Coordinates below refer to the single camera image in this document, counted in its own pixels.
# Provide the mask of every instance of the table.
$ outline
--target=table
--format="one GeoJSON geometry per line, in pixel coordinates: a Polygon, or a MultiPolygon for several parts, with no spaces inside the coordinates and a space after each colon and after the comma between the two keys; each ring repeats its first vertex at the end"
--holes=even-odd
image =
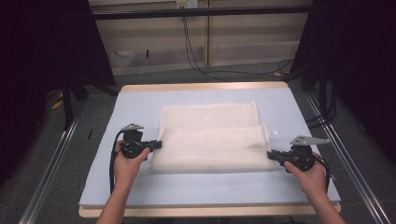
{"type": "MultiPolygon", "coordinates": [[[[249,97],[257,97],[257,101],[259,102],[255,103],[258,105],[259,114],[263,114],[262,105],[260,104],[261,98],[262,101],[265,102],[268,112],[273,111],[273,109],[276,110],[276,113],[273,111],[273,113],[268,113],[264,115],[264,117],[261,117],[261,121],[263,118],[268,121],[266,124],[270,132],[276,129],[276,126],[281,128],[292,125],[293,127],[292,129],[281,128],[276,131],[278,134],[270,137],[273,149],[283,148],[284,150],[288,150],[287,147],[290,147],[290,145],[285,139],[291,140],[297,134],[309,134],[309,130],[306,128],[304,119],[294,101],[294,98],[292,97],[290,89],[284,82],[158,84],[123,87],[104,134],[104,138],[102,139],[101,146],[99,146],[98,153],[92,164],[92,169],[90,170],[91,177],[87,179],[86,188],[81,196],[79,214],[82,217],[98,217],[104,207],[108,197],[108,195],[106,195],[108,194],[108,184],[94,184],[94,182],[92,182],[92,176],[97,176],[96,178],[99,179],[103,177],[104,180],[107,179],[108,182],[108,176],[106,176],[108,172],[103,173],[103,176],[101,176],[101,174],[95,172],[95,169],[103,169],[104,171],[108,170],[108,165],[103,164],[98,160],[100,160],[101,157],[106,157],[106,155],[109,156],[108,153],[111,149],[109,146],[111,146],[114,140],[113,135],[116,134],[115,131],[118,127],[122,127],[122,125],[125,124],[125,121],[128,123],[127,120],[120,120],[120,118],[124,118],[125,116],[122,115],[123,113],[129,113],[127,111],[128,106],[134,104],[134,106],[137,107],[142,106],[142,108],[147,108],[147,111],[142,113],[141,116],[136,113],[138,109],[141,108],[136,108],[134,111],[134,118],[136,120],[143,121],[145,120],[144,117],[146,117],[146,119],[148,117],[147,120],[150,121],[147,121],[148,125],[144,125],[144,138],[146,136],[148,139],[153,139],[153,137],[155,138],[156,136],[157,128],[155,127],[156,119],[153,118],[157,113],[156,110],[161,108],[161,105],[155,105],[153,103],[158,104],[159,101],[168,101],[165,102],[165,104],[169,104],[169,102],[180,102],[183,104],[183,102],[189,102],[190,100],[192,100],[191,104],[210,103],[218,100],[240,102],[251,100],[249,97]],[[257,92],[264,92],[265,95],[257,95],[257,92]],[[180,98],[172,101],[168,97],[171,95],[178,95],[180,98]],[[209,97],[208,99],[203,100],[206,95],[216,95],[219,99],[209,97]],[[134,99],[134,102],[125,102],[125,100],[122,100],[126,99],[125,96],[133,96],[132,98],[134,99]],[[277,113],[285,114],[287,116],[282,117],[278,121],[270,120],[271,116],[274,116],[275,118],[277,113]]],[[[318,149],[315,146],[313,146],[313,150],[318,152],[318,149]]],[[[142,164],[141,172],[139,173],[141,177],[139,178],[138,176],[134,183],[124,214],[126,217],[249,217],[315,214],[314,209],[306,201],[304,194],[300,191],[296,179],[286,174],[284,169],[280,166],[277,170],[266,172],[265,174],[236,174],[240,175],[241,179],[250,180],[247,181],[247,183],[250,183],[248,187],[242,185],[238,186],[241,188],[253,187],[252,194],[254,197],[250,198],[243,196],[238,198],[240,194],[245,193],[248,195],[249,192],[246,192],[246,190],[239,191],[237,194],[230,190],[234,188],[234,185],[240,185],[239,182],[233,182],[232,186],[221,186],[223,183],[221,181],[217,182],[218,177],[216,175],[194,175],[194,178],[198,178],[198,180],[205,181],[205,179],[209,179],[211,181],[206,183],[207,189],[205,189],[205,187],[203,189],[195,189],[194,192],[199,195],[209,194],[207,193],[208,189],[214,190],[212,199],[207,197],[208,195],[202,198],[193,198],[193,195],[191,195],[191,192],[188,189],[183,189],[190,184],[189,174],[182,175],[183,178],[188,180],[185,181],[187,183],[181,184],[175,184],[175,181],[173,181],[180,178],[180,175],[153,176],[150,172],[149,161],[150,158],[148,158],[148,162],[142,164]],[[165,183],[163,185],[165,187],[159,188],[158,183],[165,183]],[[217,196],[217,194],[221,195],[224,192],[226,192],[225,194],[230,194],[230,197],[223,197],[221,199],[216,198],[220,197],[217,196]],[[286,194],[287,198],[276,197],[277,194],[286,194]]],[[[229,175],[219,176],[225,176],[225,181],[233,181],[232,177],[229,175]]],[[[335,209],[340,211],[340,198],[332,181],[329,186],[329,197],[335,209]]]]}

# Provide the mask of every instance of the white towel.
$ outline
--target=white towel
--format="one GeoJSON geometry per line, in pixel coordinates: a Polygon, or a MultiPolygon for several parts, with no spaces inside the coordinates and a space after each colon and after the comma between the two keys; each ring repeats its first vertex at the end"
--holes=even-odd
{"type": "Polygon", "coordinates": [[[152,167],[160,171],[272,170],[269,134],[252,104],[166,106],[152,167]]]}

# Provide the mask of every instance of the person's left hand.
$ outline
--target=person's left hand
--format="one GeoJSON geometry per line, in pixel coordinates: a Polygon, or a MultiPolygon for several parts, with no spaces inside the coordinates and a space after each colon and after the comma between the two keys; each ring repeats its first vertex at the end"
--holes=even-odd
{"type": "MultiPolygon", "coordinates": [[[[116,151],[120,151],[122,140],[116,144],[116,151]]],[[[140,164],[149,155],[149,148],[145,148],[139,156],[134,159],[128,159],[119,152],[114,162],[114,177],[116,179],[115,187],[131,187],[134,179],[139,173],[140,164]]]]}

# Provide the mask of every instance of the person's right arm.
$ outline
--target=person's right arm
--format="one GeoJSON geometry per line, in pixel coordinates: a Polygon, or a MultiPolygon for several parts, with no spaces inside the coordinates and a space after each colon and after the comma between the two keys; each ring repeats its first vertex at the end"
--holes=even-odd
{"type": "Polygon", "coordinates": [[[345,224],[343,218],[333,207],[326,192],[325,171],[319,162],[307,172],[303,172],[293,164],[285,161],[285,167],[298,179],[306,199],[312,204],[323,224],[345,224]]]}

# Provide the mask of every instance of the person's right hand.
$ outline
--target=person's right hand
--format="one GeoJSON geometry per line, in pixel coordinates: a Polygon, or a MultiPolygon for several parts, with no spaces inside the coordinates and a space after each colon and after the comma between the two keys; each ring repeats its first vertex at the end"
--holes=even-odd
{"type": "Polygon", "coordinates": [[[325,170],[318,161],[315,161],[314,166],[306,172],[301,171],[288,161],[285,161],[285,167],[297,177],[300,187],[308,197],[308,200],[313,195],[327,194],[325,170]]]}

